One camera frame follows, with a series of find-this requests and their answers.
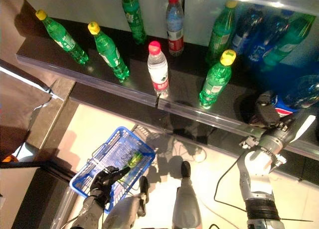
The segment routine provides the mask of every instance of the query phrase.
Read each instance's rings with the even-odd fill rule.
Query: robotic arm
[[[298,139],[315,120],[301,112],[282,118],[265,131],[260,140],[248,137],[241,146],[248,149],[238,160],[240,189],[246,204],[248,229],[284,229],[275,205],[269,173],[286,162],[279,152]]]

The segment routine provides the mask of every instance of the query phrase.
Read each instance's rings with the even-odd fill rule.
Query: green bottle
[[[203,108],[208,109],[216,102],[231,77],[231,64],[236,58],[236,52],[228,49],[223,52],[220,61],[210,68],[199,100]]]
[[[272,70],[274,66],[290,54],[290,52],[307,37],[315,18],[315,16],[303,14],[292,21],[284,37],[282,37],[274,49],[264,57],[261,72]]]
[[[105,60],[105,62],[112,68],[115,76],[120,82],[123,82],[129,77],[130,72],[124,64],[118,49],[116,48],[113,40],[104,34],[96,22],[90,22],[88,25],[90,33],[94,36],[96,48]]]
[[[216,19],[213,31],[211,33],[206,63],[209,66],[214,65],[220,58],[221,54],[227,48],[229,39],[235,29],[235,7],[237,1],[227,0],[225,8]]]
[[[135,43],[144,44],[146,41],[146,34],[139,0],[122,0],[122,6]]]
[[[79,44],[74,41],[71,35],[60,23],[48,17],[41,9],[38,10],[35,15],[43,22],[46,31],[48,31],[51,38],[53,38],[53,40],[64,49],[64,51],[70,53],[75,61],[79,64],[85,64],[89,60],[86,52],[81,49]]]

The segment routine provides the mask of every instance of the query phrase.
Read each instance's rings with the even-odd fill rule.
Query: floor
[[[79,171],[92,152],[98,148],[119,126],[132,129],[134,122],[110,113],[79,105],[60,145],[58,157]],[[154,139],[147,143],[157,151],[157,157],[146,171],[151,188],[147,215],[135,221],[134,229],[171,228],[172,212],[176,188],[180,186],[178,160],[188,160],[191,164],[191,179],[201,211],[203,228],[214,223],[221,229],[246,229],[245,212],[219,204],[213,200],[216,184],[220,176],[236,160],[209,148],[185,142],[181,138],[154,132]],[[283,221],[287,229],[319,228],[319,187],[283,174],[270,175],[277,209],[281,218],[312,220],[314,222]],[[239,171],[234,167],[221,181],[217,199],[245,208],[239,189]],[[83,197],[79,196],[70,219],[78,214]]]

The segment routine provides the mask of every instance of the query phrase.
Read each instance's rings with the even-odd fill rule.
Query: water bottle
[[[179,56],[184,50],[184,12],[178,0],[168,0],[166,10],[168,50],[172,56]]]
[[[129,77],[130,71],[125,65],[113,40],[104,34],[96,22],[88,24],[90,33],[94,36],[97,51],[104,61],[112,68],[120,82]]]
[[[300,44],[308,35],[315,16],[303,14],[291,22],[289,29],[270,53],[268,53],[261,65],[261,72],[273,70],[281,60],[283,60],[298,44]]]
[[[144,44],[146,34],[138,0],[122,0],[123,10],[136,44]]]
[[[223,52],[220,61],[208,71],[203,89],[199,94],[200,104],[203,108],[210,108],[226,87],[231,77],[231,65],[235,58],[236,52],[228,49]]]
[[[86,52],[75,42],[65,27],[48,17],[46,12],[41,9],[39,9],[35,15],[42,21],[51,38],[62,47],[64,51],[68,52],[76,62],[85,64],[89,60]]]
[[[240,16],[231,45],[237,55],[242,55],[247,50],[251,39],[257,33],[264,17],[262,8],[262,5],[255,4]]]
[[[160,49],[157,41],[149,44],[148,68],[151,75],[154,90],[157,96],[165,98],[168,96],[168,70],[165,55]]]
[[[205,61],[214,65],[228,46],[228,41],[235,28],[235,7],[237,1],[227,0],[224,10],[217,17],[211,33]]]
[[[249,68],[257,68],[262,59],[274,47],[275,43],[284,36],[289,27],[288,19],[293,14],[292,11],[283,9],[280,15],[275,15],[269,21],[263,23],[263,29],[254,40],[245,61]]]

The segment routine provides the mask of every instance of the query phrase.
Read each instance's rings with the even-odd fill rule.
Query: white floor
[[[59,146],[58,157],[69,162],[72,165],[72,170],[79,171],[87,159],[91,157],[92,152],[104,143],[119,126],[132,129],[134,123],[113,114],[80,105]],[[247,215],[245,212],[213,200],[218,179],[236,159],[218,151],[203,148],[207,158],[203,162],[197,163],[196,161],[201,161],[200,157],[202,157],[203,151],[194,161],[194,158],[187,153],[185,145],[178,139],[170,139],[167,147],[171,147],[171,156],[182,155],[184,160],[190,161],[191,179],[201,210],[203,228],[208,229],[214,223],[221,229],[246,229]],[[156,159],[153,166],[158,167]],[[287,229],[318,229],[319,187],[300,183],[277,173],[272,173],[270,178],[281,218],[314,221],[313,223],[283,221],[285,227]],[[161,176],[160,183],[152,184],[150,201],[147,204],[147,215],[137,219],[133,228],[171,228],[176,188],[179,185],[180,179],[175,179],[170,175]],[[220,183],[217,199],[245,208],[239,189],[239,171],[236,166]],[[70,218],[78,214],[82,202],[83,198],[78,197]]]

